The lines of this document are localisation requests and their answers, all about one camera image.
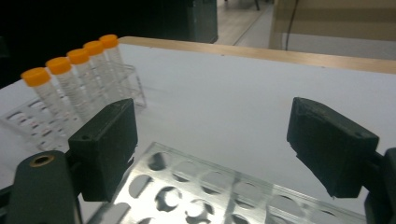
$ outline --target white table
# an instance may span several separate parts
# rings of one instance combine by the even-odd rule
[[[364,214],[358,199],[332,199],[286,141],[291,102],[319,101],[396,146],[396,76],[183,50],[120,45],[141,78],[136,158],[156,141],[204,160]],[[21,81],[0,90],[0,115],[31,98]],[[22,151],[0,133],[0,187],[12,184]]]

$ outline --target test tube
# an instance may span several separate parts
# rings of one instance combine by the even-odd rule
[[[84,49],[88,51],[91,57],[92,66],[97,71],[97,76],[100,78],[100,83],[106,91],[107,101],[111,104],[122,99],[119,92],[117,78],[111,73],[104,53],[103,44],[100,41],[91,41],[84,45]]]
[[[120,49],[119,49],[119,40],[116,35],[103,35],[99,38],[100,42],[102,42],[103,46],[106,49],[106,55],[110,62],[113,64],[113,69],[115,74],[118,76],[118,79],[121,84],[121,92],[122,95],[127,98],[131,95],[131,83],[128,79],[128,73],[126,72],[124,63],[121,58]]]
[[[78,78],[96,112],[99,112],[107,105],[106,97],[103,95],[99,82],[92,71],[88,51],[85,49],[73,49],[67,52],[67,57],[70,63],[75,66]]]
[[[71,64],[65,57],[54,58],[47,61],[46,66],[59,81],[64,94],[69,98],[70,103],[85,123],[94,115],[91,105],[88,104],[87,97],[83,95],[78,85],[76,77],[71,71]]]
[[[71,119],[72,113],[66,109],[61,97],[50,82],[50,75],[46,69],[43,67],[32,68],[22,73],[21,78],[27,86],[35,91],[51,115],[63,126],[66,135],[71,136],[73,128],[67,121]]]

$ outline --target black cable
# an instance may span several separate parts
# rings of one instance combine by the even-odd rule
[[[290,31],[291,31],[291,26],[293,25],[293,22],[294,22],[294,16],[296,15],[296,9],[297,9],[297,6],[298,6],[298,2],[299,2],[299,0],[296,0],[296,3],[294,4],[293,13],[291,14],[291,19],[290,19],[289,28],[288,28],[288,35],[286,36],[285,50],[289,50]]]

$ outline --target floor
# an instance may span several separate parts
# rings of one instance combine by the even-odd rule
[[[267,49],[274,5],[259,1],[260,11],[254,0],[218,0],[219,40],[215,44]],[[394,41],[291,34],[289,50],[396,60]]]

